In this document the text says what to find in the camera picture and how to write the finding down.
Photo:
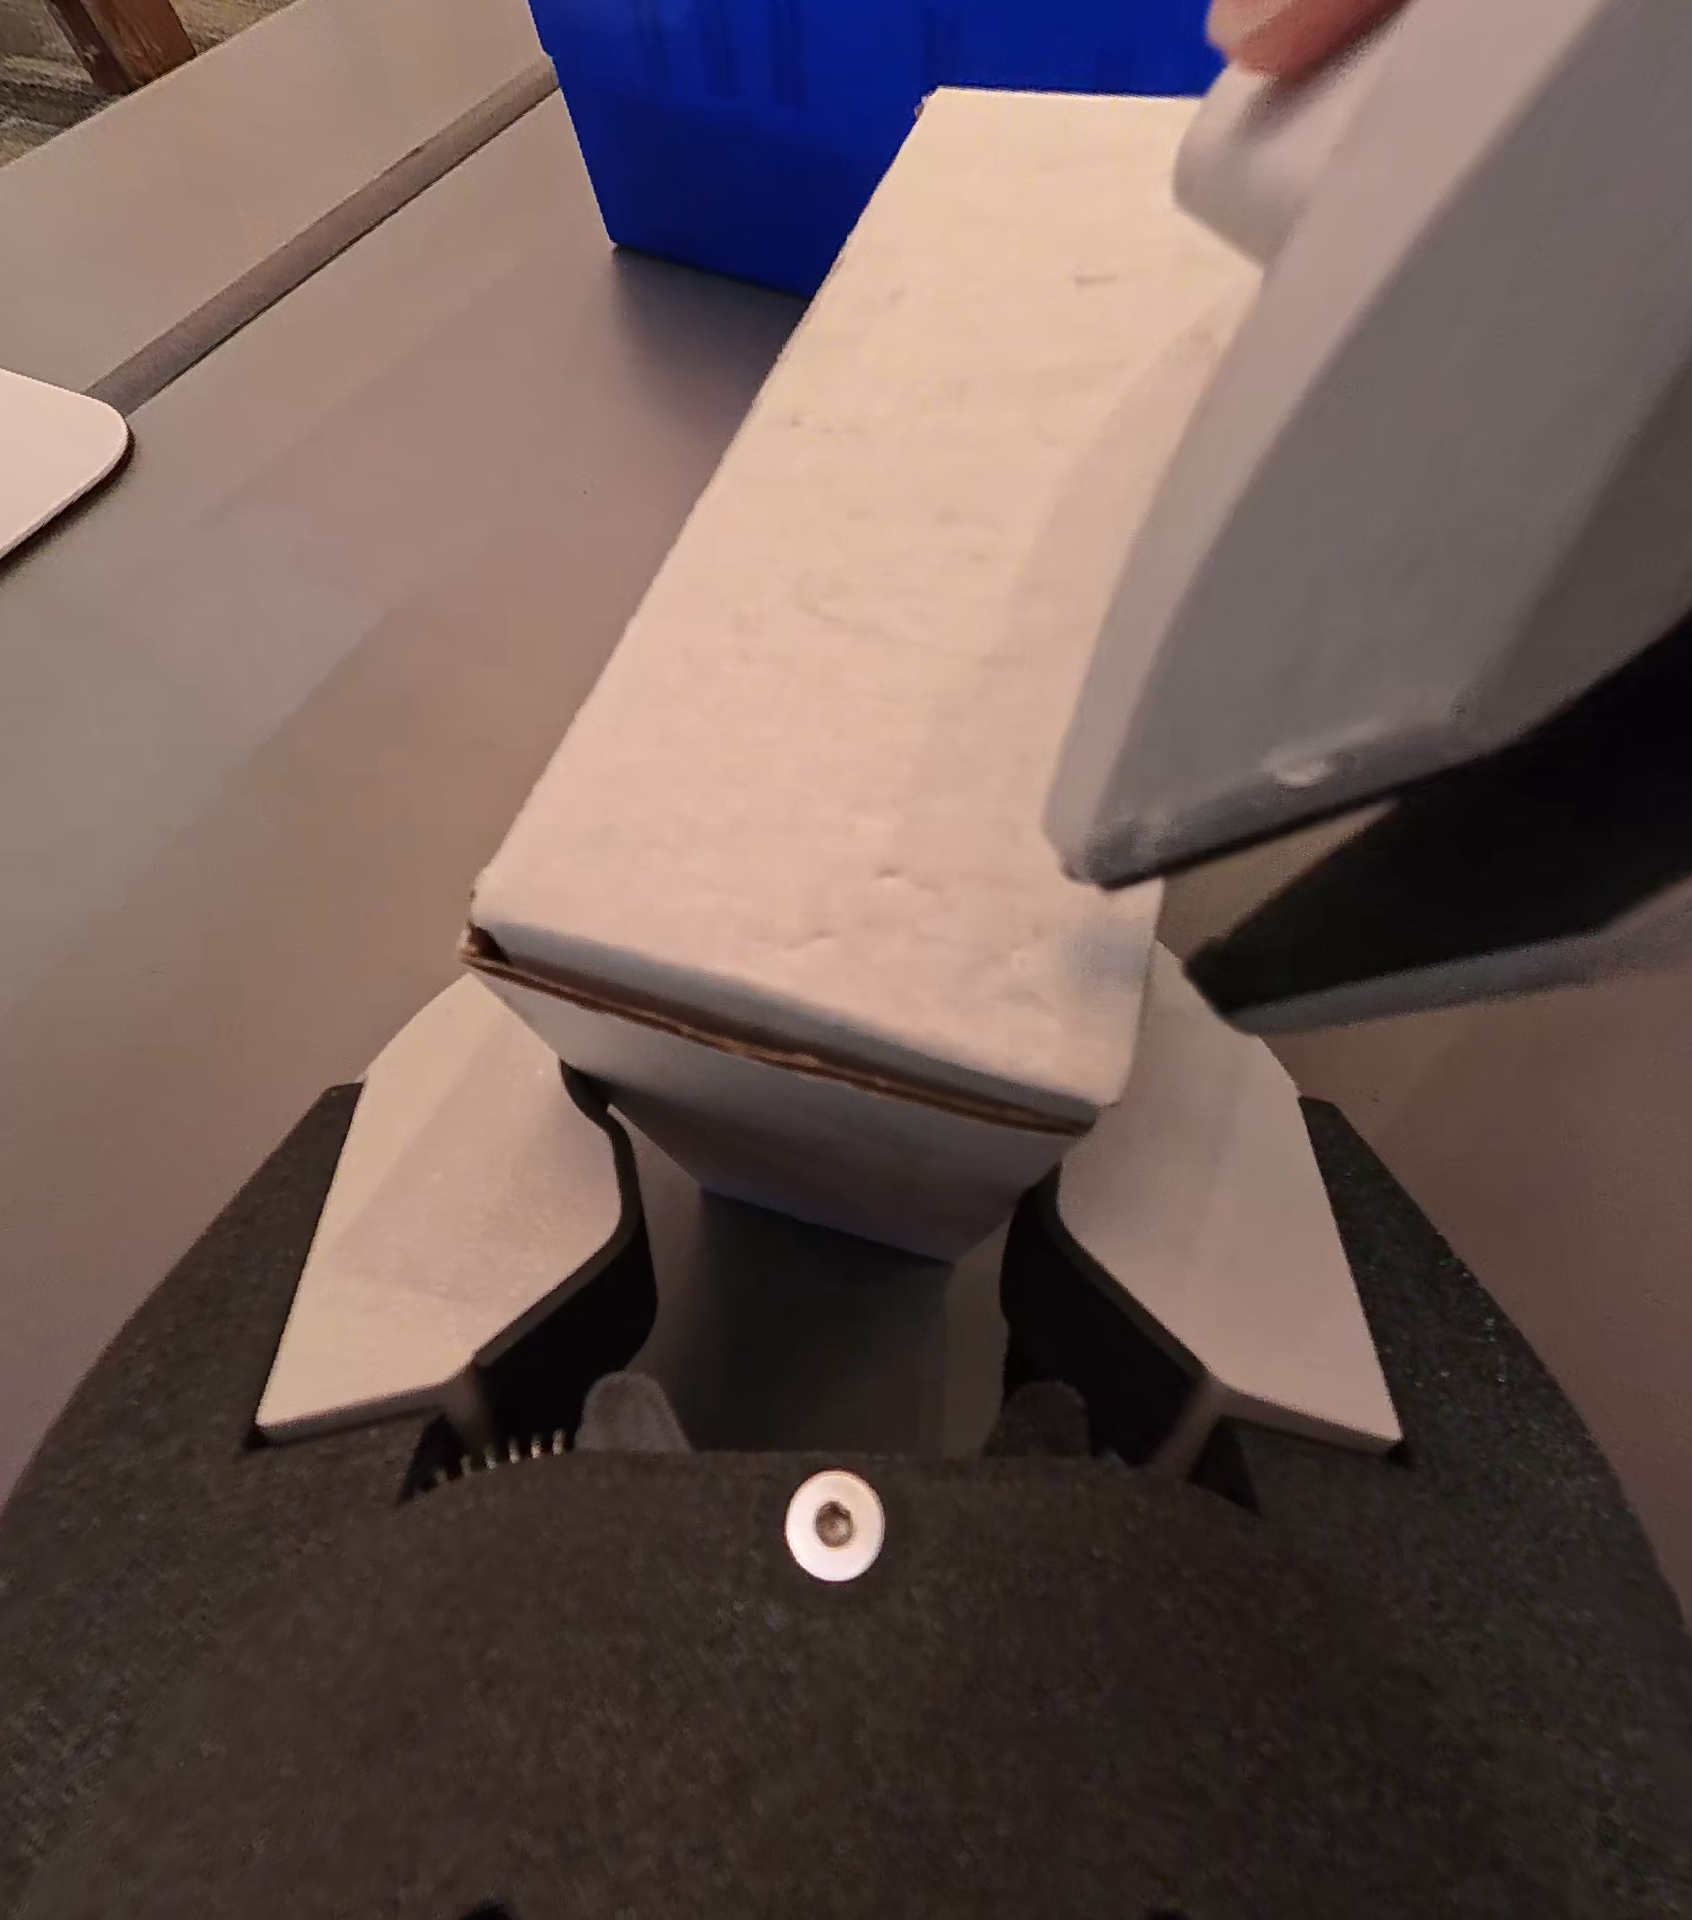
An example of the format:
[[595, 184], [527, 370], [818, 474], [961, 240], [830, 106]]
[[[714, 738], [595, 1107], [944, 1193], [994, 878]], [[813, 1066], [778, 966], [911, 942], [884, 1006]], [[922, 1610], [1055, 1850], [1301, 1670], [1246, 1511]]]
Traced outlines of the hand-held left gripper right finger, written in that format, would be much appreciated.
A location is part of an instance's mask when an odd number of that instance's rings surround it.
[[1062, 1383], [1122, 1464], [1191, 1475], [1228, 1422], [1404, 1439], [1301, 1091], [1171, 956], [1120, 1100], [1015, 1210], [1000, 1303], [1006, 1388]]

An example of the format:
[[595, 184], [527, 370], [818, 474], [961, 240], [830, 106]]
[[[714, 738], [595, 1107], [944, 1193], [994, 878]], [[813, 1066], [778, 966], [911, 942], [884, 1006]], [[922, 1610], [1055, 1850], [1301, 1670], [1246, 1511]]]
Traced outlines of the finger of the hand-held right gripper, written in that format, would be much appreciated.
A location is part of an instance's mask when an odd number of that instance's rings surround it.
[[1404, 789], [1194, 950], [1242, 1031], [1586, 980], [1617, 936], [1692, 923], [1692, 609], [1532, 731]]
[[1053, 777], [1104, 890], [1487, 757], [1692, 608], [1692, 2], [1402, 4], [1320, 72]]

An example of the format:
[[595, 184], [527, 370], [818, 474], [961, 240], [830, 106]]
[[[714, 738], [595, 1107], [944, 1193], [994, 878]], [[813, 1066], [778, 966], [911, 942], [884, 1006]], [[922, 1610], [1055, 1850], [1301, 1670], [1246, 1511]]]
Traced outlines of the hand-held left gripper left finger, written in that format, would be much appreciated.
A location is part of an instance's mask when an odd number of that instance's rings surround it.
[[499, 1371], [623, 1259], [650, 1277], [635, 1142], [466, 976], [383, 1045], [358, 1095], [256, 1412], [275, 1446], [402, 1416], [463, 1453], [572, 1431]]

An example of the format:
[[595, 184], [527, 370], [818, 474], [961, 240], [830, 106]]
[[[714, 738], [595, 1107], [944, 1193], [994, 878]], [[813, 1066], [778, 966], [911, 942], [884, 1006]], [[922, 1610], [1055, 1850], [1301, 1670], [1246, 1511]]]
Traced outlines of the blue plastic bin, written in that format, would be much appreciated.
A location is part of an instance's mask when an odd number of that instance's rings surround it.
[[941, 88], [1196, 98], [1202, 2], [533, 2], [631, 252], [810, 298]]

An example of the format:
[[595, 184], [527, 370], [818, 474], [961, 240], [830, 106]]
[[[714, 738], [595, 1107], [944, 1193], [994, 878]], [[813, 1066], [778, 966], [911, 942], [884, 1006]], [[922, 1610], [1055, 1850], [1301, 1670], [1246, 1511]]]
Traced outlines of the white cardboard mailer box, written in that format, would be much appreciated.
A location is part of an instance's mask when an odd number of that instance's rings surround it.
[[708, 1192], [956, 1259], [1122, 1098], [1163, 888], [1042, 818], [1260, 284], [1198, 107], [929, 98], [474, 884], [466, 964]]

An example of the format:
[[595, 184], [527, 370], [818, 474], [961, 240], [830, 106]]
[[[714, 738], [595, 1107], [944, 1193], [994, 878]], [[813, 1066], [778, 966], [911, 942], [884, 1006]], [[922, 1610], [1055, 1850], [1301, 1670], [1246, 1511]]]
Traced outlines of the person's right hand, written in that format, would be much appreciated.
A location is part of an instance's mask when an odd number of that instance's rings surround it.
[[1205, 32], [1228, 66], [1291, 81], [1378, 29], [1402, 2], [1211, 2]]

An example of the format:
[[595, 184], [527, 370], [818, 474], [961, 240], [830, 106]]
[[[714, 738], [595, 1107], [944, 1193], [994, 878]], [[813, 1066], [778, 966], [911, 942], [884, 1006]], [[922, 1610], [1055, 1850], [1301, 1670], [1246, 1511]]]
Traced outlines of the wooden furniture leg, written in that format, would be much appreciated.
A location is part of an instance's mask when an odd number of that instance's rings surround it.
[[175, 73], [199, 48], [173, 2], [47, 2], [93, 84], [119, 95]]

